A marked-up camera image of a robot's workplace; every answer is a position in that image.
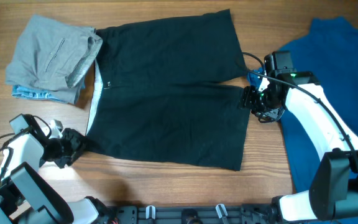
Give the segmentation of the dark green shorts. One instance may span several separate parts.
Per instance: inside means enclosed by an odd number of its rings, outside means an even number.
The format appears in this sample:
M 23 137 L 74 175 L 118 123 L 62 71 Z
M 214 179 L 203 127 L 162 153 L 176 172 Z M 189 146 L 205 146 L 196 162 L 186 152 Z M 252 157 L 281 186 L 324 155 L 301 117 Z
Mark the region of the dark green shorts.
M 89 150 L 118 159 L 241 168 L 249 111 L 228 85 L 246 65 L 229 10 L 99 29 L 103 87 Z

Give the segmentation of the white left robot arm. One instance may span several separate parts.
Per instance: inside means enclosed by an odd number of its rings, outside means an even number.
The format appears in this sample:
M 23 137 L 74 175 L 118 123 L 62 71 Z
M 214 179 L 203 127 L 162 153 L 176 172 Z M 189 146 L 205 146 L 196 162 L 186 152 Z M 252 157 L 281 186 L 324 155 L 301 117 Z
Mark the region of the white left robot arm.
M 66 202 L 38 173 L 45 162 L 72 165 L 87 147 L 74 129 L 12 126 L 0 151 L 0 223 L 117 223 L 117 210 L 94 197 Z

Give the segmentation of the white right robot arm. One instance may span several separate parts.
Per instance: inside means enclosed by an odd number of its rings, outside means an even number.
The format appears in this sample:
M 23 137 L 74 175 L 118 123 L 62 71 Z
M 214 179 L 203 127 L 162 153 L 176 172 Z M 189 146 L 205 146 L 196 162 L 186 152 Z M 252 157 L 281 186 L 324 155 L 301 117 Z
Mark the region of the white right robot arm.
M 292 113 L 311 139 L 320 163 L 308 190 L 273 198 L 267 223 L 301 223 L 358 218 L 358 136 L 335 112 L 311 72 L 266 75 L 267 87 L 244 88 L 240 108 L 261 123 Z

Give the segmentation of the folded light blue jeans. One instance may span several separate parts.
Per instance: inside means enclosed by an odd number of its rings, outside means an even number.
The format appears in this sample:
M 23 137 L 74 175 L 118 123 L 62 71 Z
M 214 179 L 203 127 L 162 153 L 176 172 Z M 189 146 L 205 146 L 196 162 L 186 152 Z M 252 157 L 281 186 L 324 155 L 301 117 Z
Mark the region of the folded light blue jeans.
M 11 95 L 14 98 L 27 99 L 27 100 L 49 100 L 59 103 L 66 103 L 56 96 L 53 96 L 48 90 L 31 89 L 20 85 L 12 86 Z

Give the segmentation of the blue polo shirt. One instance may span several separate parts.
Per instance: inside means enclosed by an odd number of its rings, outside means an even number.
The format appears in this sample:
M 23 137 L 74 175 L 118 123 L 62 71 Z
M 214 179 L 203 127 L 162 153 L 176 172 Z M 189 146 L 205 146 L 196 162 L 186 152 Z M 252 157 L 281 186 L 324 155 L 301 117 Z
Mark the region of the blue polo shirt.
M 358 29 L 345 18 L 314 18 L 308 35 L 282 47 L 298 71 L 311 71 L 346 126 L 358 136 Z M 319 156 L 296 117 L 280 119 L 292 179 L 297 192 L 309 189 Z

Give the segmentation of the folded grey shorts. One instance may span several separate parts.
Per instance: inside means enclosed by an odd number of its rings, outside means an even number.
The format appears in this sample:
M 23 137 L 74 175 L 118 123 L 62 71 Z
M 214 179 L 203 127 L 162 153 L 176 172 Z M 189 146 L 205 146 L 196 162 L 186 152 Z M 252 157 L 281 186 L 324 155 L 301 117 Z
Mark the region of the folded grey shorts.
M 48 90 L 66 103 L 75 104 L 102 43 L 93 27 L 34 15 L 17 41 L 6 68 L 6 83 Z

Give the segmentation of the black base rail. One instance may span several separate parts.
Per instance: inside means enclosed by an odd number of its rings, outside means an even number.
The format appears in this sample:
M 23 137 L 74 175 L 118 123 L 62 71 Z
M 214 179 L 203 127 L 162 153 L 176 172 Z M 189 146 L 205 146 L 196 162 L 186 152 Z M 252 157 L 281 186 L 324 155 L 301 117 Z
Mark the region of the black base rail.
M 126 224 L 263 224 L 269 223 L 269 206 L 244 204 L 206 207 L 112 207 L 113 222 Z

